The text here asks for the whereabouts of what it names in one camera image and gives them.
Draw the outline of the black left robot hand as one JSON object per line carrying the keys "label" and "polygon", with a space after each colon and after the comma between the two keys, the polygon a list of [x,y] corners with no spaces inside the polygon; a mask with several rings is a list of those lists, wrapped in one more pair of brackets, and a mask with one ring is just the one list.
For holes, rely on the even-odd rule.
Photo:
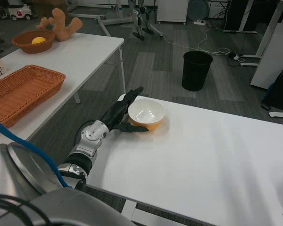
{"label": "black left robot hand", "polygon": [[123,117],[128,113],[129,106],[135,101],[136,97],[142,93],[144,87],[138,87],[135,90],[130,90],[125,94],[121,101],[115,102],[101,117],[100,121],[103,122],[109,131],[114,129],[121,132],[148,132],[146,127],[134,126],[129,122],[122,122]]}

